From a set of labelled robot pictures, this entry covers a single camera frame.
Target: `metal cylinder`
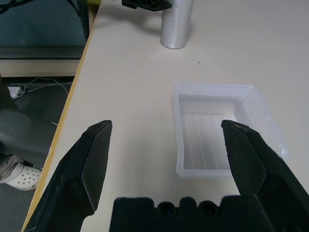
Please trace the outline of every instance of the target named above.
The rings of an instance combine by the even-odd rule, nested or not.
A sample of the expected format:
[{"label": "metal cylinder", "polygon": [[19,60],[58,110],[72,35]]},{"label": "metal cylinder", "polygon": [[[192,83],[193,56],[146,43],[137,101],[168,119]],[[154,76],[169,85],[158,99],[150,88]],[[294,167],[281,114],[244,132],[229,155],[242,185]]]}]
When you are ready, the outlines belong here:
[{"label": "metal cylinder", "polygon": [[162,15],[161,44],[164,47],[183,48],[188,41],[194,0],[168,0],[170,9]]}]

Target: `cable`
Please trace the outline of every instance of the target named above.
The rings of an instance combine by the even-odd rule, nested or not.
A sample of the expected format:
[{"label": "cable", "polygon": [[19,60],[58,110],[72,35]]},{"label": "cable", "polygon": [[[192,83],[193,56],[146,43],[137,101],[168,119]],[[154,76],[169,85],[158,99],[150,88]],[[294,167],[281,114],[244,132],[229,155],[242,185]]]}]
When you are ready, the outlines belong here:
[{"label": "cable", "polygon": [[[72,84],[72,82],[64,83],[64,84],[62,84],[62,86],[68,85],[68,84]],[[25,93],[31,93],[31,92],[36,91],[36,90],[38,90],[38,89],[41,89],[41,88],[44,88],[44,87],[49,87],[49,86],[58,86],[58,85],[57,85],[57,84],[50,84],[50,85],[40,86],[40,87],[38,87],[38,88],[34,88],[34,89],[31,89],[31,90],[28,90],[28,91],[26,91]]]},{"label": "cable", "polygon": [[[16,0],[11,0],[11,1],[9,2],[9,4],[12,4],[12,3],[15,3],[15,2],[16,2]],[[7,12],[8,10],[9,10],[9,8],[1,9],[1,10],[0,10],[0,15],[3,14],[3,13],[5,13],[5,12]]]},{"label": "cable", "polygon": [[81,16],[81,13],[79,12],[79,10],[77,9],[76,5],[72,2],[72,0],[67,0],[67,2],[74,8],[77,16]]},{"label": "cable", "polygon": [[56,81],[55,79],[53,79],[53,78],[41,78],[41,77],[37,77],[37,78],[35,78],[33,81],[31,81],[31,82],[25,84],[23,92],[22,92],[20,95],[18,95],[17,98],[20,98],[21,96],[23,96],[23,95],[26,93],[26,87],[27,87],[27,85],[29,85],[29,84],[35,82],[35,81],[38,80],[38,79],[42,79],[42,80],[53,80],[53,81],[55,81],[58,85],[60,85],[61,87],[63,87],[64,90],[66,91],[66,93],[69,94],[69,92],[67,91],[67,89],[66,89],[62,84],[60,84],[58,81]]},{"label": "cable", "polygon": [[21,5],[24,5],[24,4],[31,2],[31,1],[33,1],[33,0],[23,0],[23,1],[14,2],[14,3],[0,4],[0,8],[12,8],[12,7],[16,7],[16,6],[21,6]]}]

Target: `screw hole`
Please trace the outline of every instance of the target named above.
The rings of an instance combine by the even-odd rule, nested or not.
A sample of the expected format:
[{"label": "screw hole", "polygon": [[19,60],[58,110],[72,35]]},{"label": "screw hole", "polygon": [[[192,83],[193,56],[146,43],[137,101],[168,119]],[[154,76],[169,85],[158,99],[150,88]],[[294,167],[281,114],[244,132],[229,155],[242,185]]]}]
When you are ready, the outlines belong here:
[{"label": "screw hole", "polygon": [[211,216],[218,216],[219,215],[218,207],[215,205],[215,203],[213,203],[211,201],[202,202],[201,204],[199,204],[198,207],[203,210],[203,212],[206,216],[211,217]]},{"label": "screw hole", "polygon": [[162,202],[157,209],[159,214],[164,217],[171,217],[176,214],[175,206],[170,202]]}]

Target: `white cable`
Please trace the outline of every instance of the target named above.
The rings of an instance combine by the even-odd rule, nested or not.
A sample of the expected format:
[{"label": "white cable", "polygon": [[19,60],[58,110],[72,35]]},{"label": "white cable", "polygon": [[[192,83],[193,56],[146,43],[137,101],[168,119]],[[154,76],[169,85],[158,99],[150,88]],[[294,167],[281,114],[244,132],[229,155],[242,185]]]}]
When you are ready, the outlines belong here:
[{"label": "white cable", "polygon": [[58,85],[60,85],[61,87],[63,87],[64,90],[66,91],[66,93],[69,94],[69,92],[67,91],[67,89],[66,89],[62,84],[60,84],[58,81],[56,81],[55,79],[53,79],[53,78],[41,78],[41,77],[37,77],[37,78],[35,78],[33,81],[31,81],[31,82],[25,84],[23,92],[22,92],[20,95],[18,95],[17,97],[20,98],[21,96],[23,96],[23,95],[26,93],[26,87],[27,87],[27,85],[28,85],[28,84],[31,84],[31,83],[33,83],[33,82],[35,82],[35,81],[38,80],[38,79],[42,79],[42,80],[53,80],[53,81],[55,81]]},{"label": "white cable", "polygon": [[[62,84],[62,86],[63,86],[63,85],[68,85],[68,84],[72,84],[72,82],[64,83],[64,84]],[[31,92],[36,91],[36,90],[38,90],[38,89],[41,89],[41,88],[44,88],[44,87],[49,87],[49,86],[58,86],[58,85],[57,85],[57,84],[49,84],[49,85],[45,85],[45,86],[40,86],[40,87],[38,87],[38,88],[34,88],[34,89],[31,89],[31,90],[26,91],[26,93],[31,93]]]}]

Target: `gray chair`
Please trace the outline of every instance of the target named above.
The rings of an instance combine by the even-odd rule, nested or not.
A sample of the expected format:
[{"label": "gray chair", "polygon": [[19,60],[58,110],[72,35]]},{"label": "gray chair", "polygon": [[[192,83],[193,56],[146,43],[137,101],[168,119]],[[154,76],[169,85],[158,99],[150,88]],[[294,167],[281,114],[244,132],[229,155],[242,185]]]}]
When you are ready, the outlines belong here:
[{"label": "gray chair", "polygon": [[52,143],[56,125],[17,109],[0,111],[1,153],[13,154],[43,167]]}]

